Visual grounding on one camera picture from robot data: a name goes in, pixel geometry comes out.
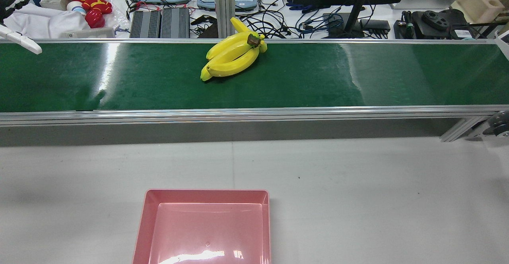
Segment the banana bunch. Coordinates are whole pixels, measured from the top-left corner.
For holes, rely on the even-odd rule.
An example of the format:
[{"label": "banana bunch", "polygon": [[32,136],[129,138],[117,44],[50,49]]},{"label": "banana bunch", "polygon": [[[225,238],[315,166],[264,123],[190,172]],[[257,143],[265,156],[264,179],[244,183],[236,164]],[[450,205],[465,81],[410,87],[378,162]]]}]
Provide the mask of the banana bunch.
[{"label": "banana bunch", "polygon": [[202,81],[237,74],[251,66],[260,52],[267,51],[263,34],[249,30],[235,17],[230,21],[237,33],[223,39],[207,52],[209,62],[202,69]]}]

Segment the black power supply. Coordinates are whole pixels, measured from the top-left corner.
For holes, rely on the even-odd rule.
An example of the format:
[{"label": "black power supply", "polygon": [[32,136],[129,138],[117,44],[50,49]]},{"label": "black power supply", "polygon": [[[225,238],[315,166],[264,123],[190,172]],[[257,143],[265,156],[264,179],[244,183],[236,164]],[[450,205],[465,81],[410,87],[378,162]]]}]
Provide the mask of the black power supply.
[{"label": "black power supply", "polygon": [[380,21],[378,19],[362,19],[360,20],[360,25],[362,26],[362,30],[377,30],[383,31],[385,34],[390,32],[390,25],[388,21]]}]

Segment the conveyor belt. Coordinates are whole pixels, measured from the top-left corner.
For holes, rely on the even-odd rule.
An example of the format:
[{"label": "conveyor belt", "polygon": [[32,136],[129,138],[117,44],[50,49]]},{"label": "conveyor belt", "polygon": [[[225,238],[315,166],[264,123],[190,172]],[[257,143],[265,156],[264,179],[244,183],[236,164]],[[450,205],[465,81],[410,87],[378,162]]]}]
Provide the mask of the conveyor belt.
[{"label": "conveyor belt", "polygon": [[509,104],[494,44],[273,43],[200,81],[209,43],[0,43],[0,112]]}]

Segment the stuffed toy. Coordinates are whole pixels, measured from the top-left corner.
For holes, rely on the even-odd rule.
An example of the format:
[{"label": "stuffed toy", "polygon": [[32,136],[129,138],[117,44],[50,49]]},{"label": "stuffed toy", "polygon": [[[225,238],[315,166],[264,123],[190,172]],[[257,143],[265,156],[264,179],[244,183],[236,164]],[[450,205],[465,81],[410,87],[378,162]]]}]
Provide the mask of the stuffed toy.
[{"label": "stuffed toy", "polygon": [[73,0],[82,2],[82,7],[87,10],[85,20],[90,28],[102,28],[106,24],[103,14],[112,12],[111,3],[105,0]]}]

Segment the plastic tray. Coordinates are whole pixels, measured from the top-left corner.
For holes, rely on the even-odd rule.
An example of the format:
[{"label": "plastic tray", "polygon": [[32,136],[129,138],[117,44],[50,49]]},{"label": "plastic tray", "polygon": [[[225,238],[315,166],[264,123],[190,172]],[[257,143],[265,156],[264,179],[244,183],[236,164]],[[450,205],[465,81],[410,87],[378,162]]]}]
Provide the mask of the plastic tray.
[{"label": "plastic tray", "polygon": [[269,193],[149,190],[134,264],[270,264]]}]

